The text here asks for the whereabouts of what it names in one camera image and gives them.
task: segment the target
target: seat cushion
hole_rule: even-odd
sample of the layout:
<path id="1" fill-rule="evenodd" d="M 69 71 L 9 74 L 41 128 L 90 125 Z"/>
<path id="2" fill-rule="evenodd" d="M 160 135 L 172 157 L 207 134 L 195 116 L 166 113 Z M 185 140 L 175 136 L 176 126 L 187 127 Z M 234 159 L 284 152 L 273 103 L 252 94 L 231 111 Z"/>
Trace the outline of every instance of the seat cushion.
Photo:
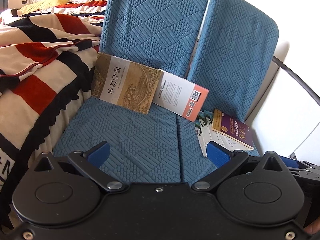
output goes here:
<path id="1" fill-rule="evenodd" d="M 53 150 L 67 156 L 110 143 L 101 170 L 124 183 L 180 182 L 176 115 L 155 104 L 148 115 L 89 98 Z"/>
<path id="2" fill-rule="evenodd" d="M 177 128 L 181 179 L 183 182 L 193 184 L 217 169 L 217 167 L 208 158 L 202 156 L 193 122 L 177 115 Z M 257 150 L 248 151 L 247 153 L 252 156 L 259 156 Z"/>
<path id="3" fill-rule="evenodd" d="M 208 0 L 108 0 L 100 51 L 184 77 Z"/>
<path id="4" fill-rule="evenodd" d="M 244 0 L 210 0 L 187 79 L 209 90 L 203 109 L 244 121 L 270 65 L 276 23 Z"/>

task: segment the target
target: seat back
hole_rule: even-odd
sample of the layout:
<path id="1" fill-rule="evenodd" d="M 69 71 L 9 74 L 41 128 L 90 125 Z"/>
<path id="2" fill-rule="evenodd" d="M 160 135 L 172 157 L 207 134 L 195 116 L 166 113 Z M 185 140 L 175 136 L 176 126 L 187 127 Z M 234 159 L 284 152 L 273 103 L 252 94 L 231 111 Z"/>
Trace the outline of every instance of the seat back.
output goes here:
<path id="1" fill-rule="evenodd" d="M 187 79 L 209 89 L 203 109 L 244 121 L 276 48 L 276 23 L 244 0 L 210 0 Z"/>
<path id="2" fill-rule="evenodd" d="M 184 77 L 208 0 L 108 0 L 100 51 Z"/>

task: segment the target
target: pamphlet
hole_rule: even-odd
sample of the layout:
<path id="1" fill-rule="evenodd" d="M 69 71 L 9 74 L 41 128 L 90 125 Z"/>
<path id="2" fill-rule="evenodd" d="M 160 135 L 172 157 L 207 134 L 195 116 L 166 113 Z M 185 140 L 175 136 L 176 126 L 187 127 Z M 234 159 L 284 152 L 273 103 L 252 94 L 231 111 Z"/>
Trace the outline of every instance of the pamphlet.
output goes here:
<path id="1" fill-rule="evenodd" d="M 194 122 L 209 90 L 184 78 L 161 71 L 164 74 L 152 102 Z"/>
<path id="2" fill-rule="evenodd" d="M 213 113 L 209 111 L 199 112 L 198 119 L 195 120 L 195 128 L 198 136 L 202 155 L 207 157 L 206 147 L 210 141 L 214 141 L 233 152 L 234 150 L 251 151 L 250 147 L 246 147 L 243 144 L 222 135 L 216 131 L 211 130 Z"/>

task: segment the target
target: screw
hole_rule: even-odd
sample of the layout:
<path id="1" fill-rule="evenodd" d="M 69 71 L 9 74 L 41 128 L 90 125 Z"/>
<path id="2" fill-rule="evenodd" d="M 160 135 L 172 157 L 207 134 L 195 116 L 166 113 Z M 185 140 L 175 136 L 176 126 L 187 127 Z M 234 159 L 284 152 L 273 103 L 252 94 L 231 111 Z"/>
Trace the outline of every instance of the screw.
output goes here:
<path id="1" fill-rule="evenodd" d="M 31 233 L 31 232 L 24 232 L 23 234 L 22 234 L 22 236 L 23 236 L 23 238 L 25 239 L 25 240 L 32 240 L 33 239 L 33 234 Z"/>
<path id="2" fill-rule="evenodd" d="M 122 188 L 122 183 L 119 181 L 112 181 L 107 184 L 108 189 L 120 189 Z"/>
<path id="3" fill-rule="evenodd" d="M 210 184 L 206 181 L 198 181 L 195 183 L 196 189 L 208 189 L 210 187 Z"/>
<path id="4" fill-rule="evenodd" d="M 163 192 L 164 188 L 163 187 L 156 187 L 156 192 Z"/>
<path id="5" fill-rule="evenodd" d="M 285 235 L 285 240 L 293 240 L 295 237 L 296 237 L 296 234 L 290 231 Z"/>

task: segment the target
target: barcode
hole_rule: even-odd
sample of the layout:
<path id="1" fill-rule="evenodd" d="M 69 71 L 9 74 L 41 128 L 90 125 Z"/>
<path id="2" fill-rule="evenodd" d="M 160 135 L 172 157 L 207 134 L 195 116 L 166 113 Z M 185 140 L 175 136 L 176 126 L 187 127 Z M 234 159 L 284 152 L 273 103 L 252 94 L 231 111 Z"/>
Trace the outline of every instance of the barcode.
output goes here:
<path id="1" fill-rule="evenodd" d="M 193 90 L 192 92 L 192 96 L 190 97 L 190 99 L 194 100 L 194 101 L 198 101 L 199 97 L 200 97 L 200 92 L 197 90 Z"/>
<path id="2" fill-rule="evenodd" d="M 189 108 L 187 114 L 186 114 L 186 117 L 189 117 L 191 115 L 191 112 L 192 112 L 192 108 Z"/>
<path id="3" fill-rule="evenodd" d="M 195 107 L 195 105 L 196 105 L 196 103 L 195 103 L 195 102 L 190 101 L 189 106 L 191 106 L 191 107 Z"/>

